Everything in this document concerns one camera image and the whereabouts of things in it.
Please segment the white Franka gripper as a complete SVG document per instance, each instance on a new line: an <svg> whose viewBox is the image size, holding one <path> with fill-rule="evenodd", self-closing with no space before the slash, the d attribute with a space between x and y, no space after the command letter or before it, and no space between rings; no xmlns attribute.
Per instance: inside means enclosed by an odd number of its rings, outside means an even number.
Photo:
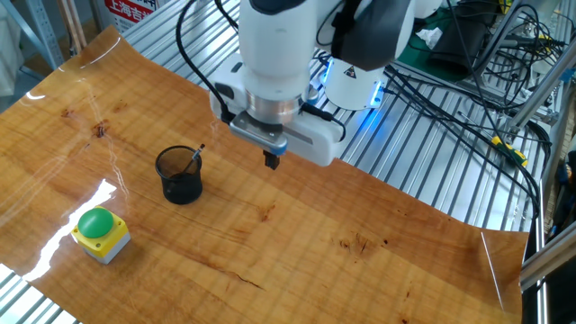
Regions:
<svg viewBox="0 0 576 324"><path fill-rule="evenodd" d="M279 167L280 156L287 151L321 167L330 165L338 154L345 129L332 118L313 113L311 105L300 102L288 122L257 120L248 112L254 99L243 85L246 71L241 56L234 53L211 76L212 84L233 115L230 132L262 149L265 166L272 170Z"/></svg>

